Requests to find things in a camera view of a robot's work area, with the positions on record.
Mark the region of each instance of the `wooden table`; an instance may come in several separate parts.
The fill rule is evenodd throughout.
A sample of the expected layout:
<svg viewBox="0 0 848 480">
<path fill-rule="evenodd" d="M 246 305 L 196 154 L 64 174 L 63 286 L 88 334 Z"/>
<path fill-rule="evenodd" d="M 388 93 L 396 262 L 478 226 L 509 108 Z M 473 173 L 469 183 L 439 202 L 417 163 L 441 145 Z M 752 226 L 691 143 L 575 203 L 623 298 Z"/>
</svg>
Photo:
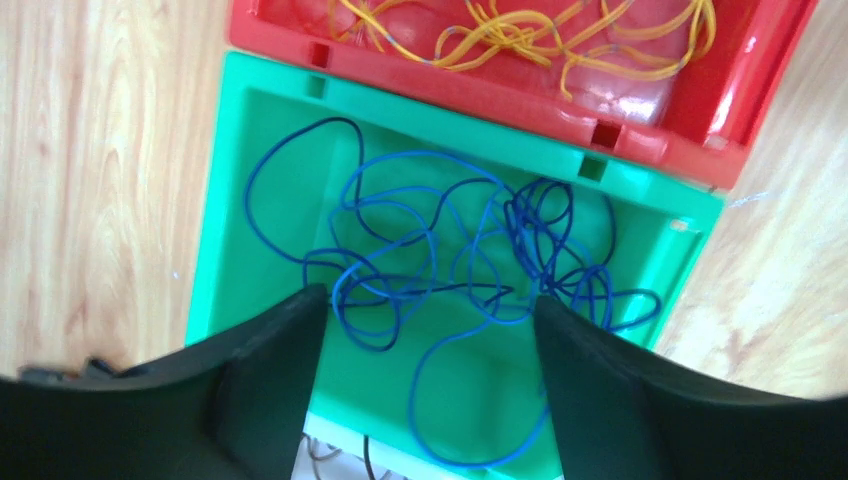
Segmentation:
<svg viewBox="0 0 848 480">
<path fill-rule="evenodd" d="M 0 3 L 0 373 L 179 348 L 226 2 Z M 848 16 L 821 0 L 659 344 L 711 375 L 848 392 Z"/>
</svg>

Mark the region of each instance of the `red plastic tray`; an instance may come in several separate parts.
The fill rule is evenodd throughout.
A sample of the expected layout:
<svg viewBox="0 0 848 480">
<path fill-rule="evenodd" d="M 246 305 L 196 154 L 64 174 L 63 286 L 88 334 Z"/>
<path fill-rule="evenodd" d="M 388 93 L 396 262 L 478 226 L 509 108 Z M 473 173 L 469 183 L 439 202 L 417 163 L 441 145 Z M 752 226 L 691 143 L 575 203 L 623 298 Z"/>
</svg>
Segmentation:
<svg viewBox="0 0 848 480">
<path fill-rule="evenodd" d="M 686 3 L 640 0 L 621 21 L 633 26 L 662 23 Z M 545 69 L 509 53 L 457 73 L 409 61 L 385 44 L 387 53 L 381 53 L 364 33 L 347 43 L 335 42 L 330 39 L 328 0 L 234 0 L 230 41 L 260 55 L 729 189 L 817 0 L 713 3 L 715 45 L 676 77 L 635 82 L 575 68 L 567 77 L 572 101 L 559 89 L 556 65 Z M 556 14 L 563 9 L 559 0 L 498 0 L 497 5 L 501 12 L 532 8 Z M 341 4 L 336 12 L 339 30 L 353 22 Z M 590 7 L 570 28 L 579 30 L 599 15 L 598 8 Z M 401 4 L 379 18 L 398 41 L 425 57 L 432 56 L 435 39 L 446 27 L 473 26 L 461 0 Z M 599 38 L 583 47 L 609 41 Z M 679 54 L 685 32 L 673 32 L 647 47 L 653 54 Z"/>
</svg>

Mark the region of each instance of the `tangled blue wire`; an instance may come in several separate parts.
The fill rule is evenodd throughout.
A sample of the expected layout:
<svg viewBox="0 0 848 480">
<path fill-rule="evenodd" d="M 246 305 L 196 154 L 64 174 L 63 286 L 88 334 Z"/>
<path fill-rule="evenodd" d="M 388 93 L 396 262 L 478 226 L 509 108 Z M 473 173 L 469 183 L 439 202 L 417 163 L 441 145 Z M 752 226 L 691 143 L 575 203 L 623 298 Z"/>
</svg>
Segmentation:
<svg viewBox="0 0 848 480">
<path fill-rule="evenodd" d="M 339 205 L 329 214 L 328 228 L 334 245 L 314 249 L 298 258 L 279 247 L 259 226 L 251 204 L 251 192 L 262 169 L 277 152 L 291 141 L 327 124 L 349 126 L 358 142 L 357 168 L 344 184 L 339 195 Z M 427 186 L 404 186 L 390 188 L 369 195 L 362 194 L 363 178 L 374 166 L 386 162 L 426 157 L 450 162 L 467 170 L 467 179 L 440 190 Z M 483 208 L 483 214 L 474 228 L 468 228 L 462 220 L 451 196 L 470 185 L 488 185 L 492 193 Z M 397 200 L 409 193 L 433 197 L 435 208 L 429 215 Z M 548 199 L 558 195 L 565 198 L 564 207 L 551 214 Z M 574 192 L 571 185 L 545 178 L 535 179 L 520 188 L 505 184 L 495 175 L 448 153 L 415 150 L 381 155 L 365 160 L 365 142 L 362 131 L 353 121 L 342 117 L 331 117 L 317 121 L 297 130 L 277 142 L 259 160 L 247 181 L 244 190 L 244 211 L 250 227 L 268 248 L 286 260 L 302 267 L 302 282 L 309 283 L 311 267 L 327 267 L 339 272 L 332 286 L 330 305 L 342 328 L 359 347 L 373 351 L 390 350 L 398 340 L 404 324 L 422 305 L 435 294 L 453 292 L 462 294 L 480 312 L 482 321 L 467 331 L 445 337 L 432 345 L 419 360 L 413 375 L 408 398 L 407 415 L 412 435 L 420 447 L 436 462 L 456 468 L 494 468 L 522 455 L 541 433 L 548 416 L 548 408 L 540 412 L 531 433 L 515 450 L 486 462 L 460 462 L 444 458 L 427 444 L 418 428 L 416 419 L 416 393 L 419 379 L 428 359 L 445 345 L 476 335 L 493 324 L 514 325 L 532 316 L 532 308 L 538 295 L 551 295 L 580 310 L 585 304 L 587 316 L 593 323 L 607 331 L 617 332 L 650 322 L 660 313 L 661 300 L 650 290 L 629 289 L 615 291 L 613 278 L 608 269 L 616 249 L 616 222 L 612 204 L 606 196 L 603 203 L 609 216 L 610 246 L 599 262 L 593 261 L 588 248 L 573 238 L 575 222 Z M 398 209 L 413 218 L 418 228 L 411 229 L 397 238 L 390 238 L 377 231 L 366 219 L 364 212 L 370 209 Z M 378 248 L 370 252 L 356 252 L 343 246 L 336 231 L 335 219 L 342 214 L 353 214 L 358 225 Z M 465 241 L 464 246 L 451 252 L 450 268 L 446 275 L 439 271 L 440 238 L 436 227 L 443 218 L 453 221 Z M 515 260 L 523 273 L 531 280 L 530 291 L 520 294 L 516 287 L 504 285 L 495 261 L 487 256 L 481 243 L 493 237 L 508 240 Z M 420 265 L 408 268 L 407 272 L 385 272 L 377 267 L 381 257 L 399 249 L 413 246 L 426 247 L 427 255 Z M 492 282 L 478 282 L 479 270 L 485 269 L 485 278 Z M 354 292 L 367 292 L 354 295 Z M 653 308 L 646 314 L 627 322 L 613 324 L 613 306 L 616 298 L 643 296 L 653 301 Z M 388 306 L 393 312 L 392 326 L 381 331 L 369 331 L 353 325 L 348 318 L 351 308 Z"/>
</svg>

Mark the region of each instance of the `cable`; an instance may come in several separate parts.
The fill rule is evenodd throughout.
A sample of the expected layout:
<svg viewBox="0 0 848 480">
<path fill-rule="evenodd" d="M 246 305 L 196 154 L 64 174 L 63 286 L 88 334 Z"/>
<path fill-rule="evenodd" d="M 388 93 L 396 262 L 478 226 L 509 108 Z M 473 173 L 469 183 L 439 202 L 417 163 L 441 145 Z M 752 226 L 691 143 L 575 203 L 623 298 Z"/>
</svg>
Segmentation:
<svg viewBox="0 0 848 480">
<path fill-rule="evenodd" d="M 350 29 L 342 35 L 337 34 L 333 22 L 336 1 L 339 1 L 357 17 Z M 560 90 L 570 100 L 572 95 L 566 88 L 565 79 L 568 72 L 574 67 L 591 68 L 634 81 L 662 80 L 676 75 L 691 60 L 706 54 L 715 41 L 717 29 L 715 7 L 712 0 L 691 0 L 685 9 L 667 22 L 644 28 L 624 28 L 618 24 L 618 21 L 633 6 L 634 0 L 623 0 L 613 9 L 610 9 L 607 0 L 600 0 L 600 19 L 568 40 L 563 40 L 559 28 L 582 12 L 590 3 L 590 0 L 575 1 L 554 18 L 536 10 L 499 13 L 496 5 L 497 0 L 489 0 L 491 13 L 487 13 L 481 4 L 464 0 L 476 27 L 453 25 L 446 28 L 436 40 L 433 58 L 427 59 L 401 45 L 377 18 L 386 10 L 404 3 L 417 3 L 418 1 L 388 0 L 372 10 L 364 0 L 360 1 L 358 6 L 354 5 L 351 0 L 329 0 L 330 36 L 334 40 L 345 42 L 350 38 L 350 32 L 359 31 L 364 26 L 371 41 L 379 51 L 385 52 L 377 34 L 394 50 L 409 60 L 453 71 L 477 68 L 502 51 L 511 51 L 545 68 L 553 66 L 553 59 L 565 57 L 566 61 L 560 75 Z M 632 45 L 623 43 L 598 46 L 583 54 L 574 51 L 576 47 L 607 28 L 615 32 L 623 41 L 638 43 L 669 35 L 682 27 L 687 20 L 689 20 L 687 50 L 680 58 L 646 54 Z M 463 38 L 450 52 L 443 53 L 445 43 L 454 35 L 462 35 Z M 540 41 L 547 37 L 553 39 L 553 47 L 538 45 Z M 472 49 L 479 44 L 487 48 L 482 53 L 476 54 L 475 58 L 463 60 L 471 55 Z M 624 54 L 643 67 L 647 67 L 647 69 L 624 67 L 613 62 L 600 60 L 600 57 L 618 53 Z"/>
<path fill-rule="evenodd" d="M 263 232 L 253 213 L 252 192 L 264 167 L 282 148 L 333 123 L 349 127 L 357 140 L 355 168 L 341 188 L 338 206 L 327 213 L 332 245 L 315 248 L 298 258 Z M 450 165 L 457 171 L 467 172 L 468 177 L 444 188 L 390 187 L 381 179 L 373 184 L 382 189 L 363 193 L 369 172 L 386 164 L 394 165 L 394 171 L 403 171 L 403 162 L 410 159 Z M 475 189 L 482 208 L 479 216 L 472 218 L 468 218 L 467 213 L 463 215 L 454 200 L 458 192 L 469 188 Z M 417 199 L 416 207 L 401 201 L 408 200 L 411 195 Z M 547 406 L 541 408 L 525 439 L 498 458 L 465 462 L 441 456 L 421 434 L 416 413 L 423 369 L 439 349 L 492 325 L 517 325 L 528 320 L 538 295 L 551 295 L 569 303 L 575 310 L 586 311 L 589 321 L 611 332 L 650 322 L 661 312 L 662 302 L 655 292 L 614 290 L 610 263 L 617 247 L 618 227 L 610 199 L 606 196 L 599 199 L 600 211 L 608 218 L 608 246 L 593 258 L 592 250 L 574 235 L 579 216 L 575 196 L 571 185 L 546 178 L 537 178 L 515 188 L 487 170 L 444 152 L 414 150 L 384 154 L 366 161 L 361 129 L 349 119 L 331 117 L 285 136 L 262 156 L 248 176 L 243 206 L 256 237 L 275 254 L 302 267 L 303 284 L 310 282 L 310 270 L 314 267 L 339 272 L 328 302 L 347 337 L 362 349 L 378 353 L 392 349 L 403 326 L 412 321 L 415 313 L 433 295 L 461 295 L 468 301 L 479 314 L 480 321 L 465 331 L 435 342 L 419 359 L 407 398 L 407 422 L 419 447 L 435 462 L 476 469 L 504 465 L 525 453 L 544 428 L 549 410 Z M 430 207 L 424 206 L 427 199 L 432 200 Z M 375 220 L 391 218 L 391 210 L 403 214 L 402 218 L 410 222 L 407 228 L 392 234 L 380 231 Z M 347 222 L 344 231 L 337 231 L 341 217 L 349 217 L 355 223 Z M 443 238 L 448 229 L 453 230 L 454 235 Z M 357 252 L 345 246 L 345 242 L 360 237 L 371 243 L 368 251 Z M 500 268 L 505 268 L 503 258 L 500 263 L 494 261 L 489 249 L 483 246 L 491 242 L 501 242 L 511 251 L 517 268 L 530 280 L 529 287 L 518 289 L 504 284 L 500 274 Z M 359 241 L 357 245 L 363 249 L 366 243 Z M 600 246 L 603 246 L 602 241 L 593 241 L 593 247 Z M 387 256 L 397 254 L 403 255 L 403 262 L 385 261 Z M 653 308 L 636 319 L 614 323 L 614 304 L 624 297 L 646 298 Z M 391 326 L 375 331 L 354 325 L 348 315 L 354 308 L 386 308 L 392 318 Z M 365 442 L 367 452 L 368 440 Z"/>
</svg>

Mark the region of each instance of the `black object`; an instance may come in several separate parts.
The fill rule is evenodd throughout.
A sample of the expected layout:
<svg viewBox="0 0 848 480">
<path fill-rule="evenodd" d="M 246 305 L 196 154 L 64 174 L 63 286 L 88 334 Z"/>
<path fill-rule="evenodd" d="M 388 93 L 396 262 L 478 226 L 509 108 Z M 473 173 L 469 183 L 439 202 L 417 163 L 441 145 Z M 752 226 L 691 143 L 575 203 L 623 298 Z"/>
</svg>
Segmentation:
<svg viewBox="0 0 848 480">
<path fill-rule="evenodd" d="M 125 372 L 0 379 L 0 479 L 288 479 L 327 323 L 311 286 Z"/>
<path fill-rule="evenodd" d="M 848 479 L 848 397 L 802 400 L 702 375 L 550 297 L 534 318 L 566 479 Z"/>
</svg>

